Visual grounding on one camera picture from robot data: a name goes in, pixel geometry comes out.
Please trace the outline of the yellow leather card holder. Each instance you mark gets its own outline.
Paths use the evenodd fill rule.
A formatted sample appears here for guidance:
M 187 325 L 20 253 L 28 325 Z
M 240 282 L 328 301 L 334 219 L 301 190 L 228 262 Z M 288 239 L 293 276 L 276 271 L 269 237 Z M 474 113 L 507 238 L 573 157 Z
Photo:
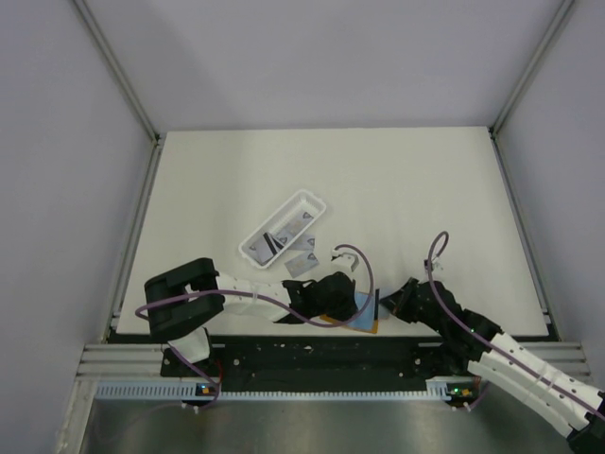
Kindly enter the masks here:
M 362 293 L 360 291 L 356 291 L 354 294 L 354 300 L 358 309 L 361 309 L 364 304 L 366 304 L 368 299 L 368 294 Z M 380 304 L 380 320 L 378 323 L 374 323 L 373 320 L 373 296 L 371 298 L 370 304 L 363 311 L 361 311 L 361 315 L 359 315 L 352 322 L 348 322 L 346 325 L 341 326 L 344 329 L 353 330 L 357 332 L 369 333 L 369 334 L 377 334 L 379 323 L 385 321 L 389 318 L 389 312 L 386 308 L 384 308 Z M 323 322 L 327 323 L 336 323 L 336 319 L 332 319 L 327 315 L 320 316 L 320 319 Z

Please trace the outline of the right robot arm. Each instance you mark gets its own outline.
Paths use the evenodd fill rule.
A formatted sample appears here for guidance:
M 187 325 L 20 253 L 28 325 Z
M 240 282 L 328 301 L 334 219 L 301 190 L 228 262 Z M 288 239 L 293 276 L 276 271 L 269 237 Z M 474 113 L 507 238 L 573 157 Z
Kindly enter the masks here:
M 485 316 L 462 307 L 440 281 L 409 279 L 380 304 L 442 338 L 441 363 L 492 383 L 542 416 L 574 453 L 604 451 L 604 392 L 532 354 Z

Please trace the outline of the silver card black stripe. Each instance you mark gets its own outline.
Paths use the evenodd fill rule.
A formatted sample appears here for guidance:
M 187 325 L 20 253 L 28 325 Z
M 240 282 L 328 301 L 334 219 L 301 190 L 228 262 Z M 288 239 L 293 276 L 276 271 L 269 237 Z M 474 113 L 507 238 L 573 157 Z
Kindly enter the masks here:
M 373 294 L 373 320 L 378 323 L 380 320 L 380 289 L 377 288 Z

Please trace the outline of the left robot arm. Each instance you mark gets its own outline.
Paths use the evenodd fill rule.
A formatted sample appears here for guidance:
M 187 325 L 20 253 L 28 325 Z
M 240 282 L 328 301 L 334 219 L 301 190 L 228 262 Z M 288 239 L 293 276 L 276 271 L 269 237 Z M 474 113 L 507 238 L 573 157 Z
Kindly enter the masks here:
M 169 345 L 194 375 L 214 366 L 205 324 L 225 313 L 277 324 L 309 323 L 326 316 L 347 322 L 358 311 L 355 282 L 338 271 L 319 281 L 284 280 L 275 284 L 238 279 L 200 258 L 149 279 L 147 303 L 135 315 L 147 321 L 150 336 Z

